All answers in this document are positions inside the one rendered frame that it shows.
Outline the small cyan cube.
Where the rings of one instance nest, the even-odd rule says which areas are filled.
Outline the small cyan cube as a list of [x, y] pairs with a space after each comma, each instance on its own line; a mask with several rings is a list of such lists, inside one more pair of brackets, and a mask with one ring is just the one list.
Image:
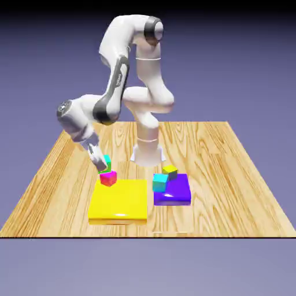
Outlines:
[[165, 192], [167, 188], [168, 175], [163, 173], [155, 173], [153, 175], [153, 191]]

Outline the large purple box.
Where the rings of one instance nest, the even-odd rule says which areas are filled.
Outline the large purple box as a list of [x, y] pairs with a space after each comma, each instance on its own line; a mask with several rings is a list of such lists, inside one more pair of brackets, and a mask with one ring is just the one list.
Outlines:
[[191, 204], [191, 190], [187, 174], [167, 182], [164, 192], [154, 192], [155, 206], [187, 206]]

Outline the small red cube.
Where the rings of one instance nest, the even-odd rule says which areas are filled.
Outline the small red cube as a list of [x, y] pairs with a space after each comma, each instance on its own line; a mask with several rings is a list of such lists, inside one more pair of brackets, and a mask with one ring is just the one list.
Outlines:
[[117, 172], [116, 171], [110, 171], [105, 173], [99, 174], [100, 182], [104, 186], [112, 186], [117, 182]]

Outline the large yellow box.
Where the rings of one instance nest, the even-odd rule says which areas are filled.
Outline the large yellow box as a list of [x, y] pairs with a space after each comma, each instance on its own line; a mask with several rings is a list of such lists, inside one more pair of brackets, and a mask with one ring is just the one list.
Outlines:
[[88, 210], [90, 224], [145, 224], [147, 222], [147, 181], [118, 180], [108, 187], [97, 181]]

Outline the small green cube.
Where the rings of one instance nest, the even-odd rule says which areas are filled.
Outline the small green cube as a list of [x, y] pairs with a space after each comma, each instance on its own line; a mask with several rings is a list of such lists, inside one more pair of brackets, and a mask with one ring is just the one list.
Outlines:
[[104, 155], [104, 158], [105, 158], [105, 161], [106, 161], [107, 167], [106, 167], [106, 169], [103, 170], [103, 171], [98, 171], [99, 174], [101, 174], [101, 173], [106, 173], [106, 172], [110, 172], [110, 171], [112, 170], [112, 169], [111, 169], [111, 159], [110, 159], [109, 155], [108, 155], [108, 154], [105, 154], [105, 155]]

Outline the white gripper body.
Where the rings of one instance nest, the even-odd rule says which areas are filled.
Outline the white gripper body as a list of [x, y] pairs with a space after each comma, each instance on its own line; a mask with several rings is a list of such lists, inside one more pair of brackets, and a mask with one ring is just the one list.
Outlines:
[[102, 154], [101, 148], [99, 147], [99, 144], [87, 144], [87, 151], [88, 155], [92, 161], [92, 163], [97, 168], [97, 171], [102, 172], [107, 168], [107, 163], [105, 161], [105, 157]]

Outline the small yellow cube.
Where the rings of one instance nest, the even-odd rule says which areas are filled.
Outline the small yellow cube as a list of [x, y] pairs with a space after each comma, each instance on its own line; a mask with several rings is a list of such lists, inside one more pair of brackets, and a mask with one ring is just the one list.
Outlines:
[[173, 165], [166, 165], [162, 167], [162, 173], [168, 175], [168, 180], [174, 180], [177, 178], [178, 169]]

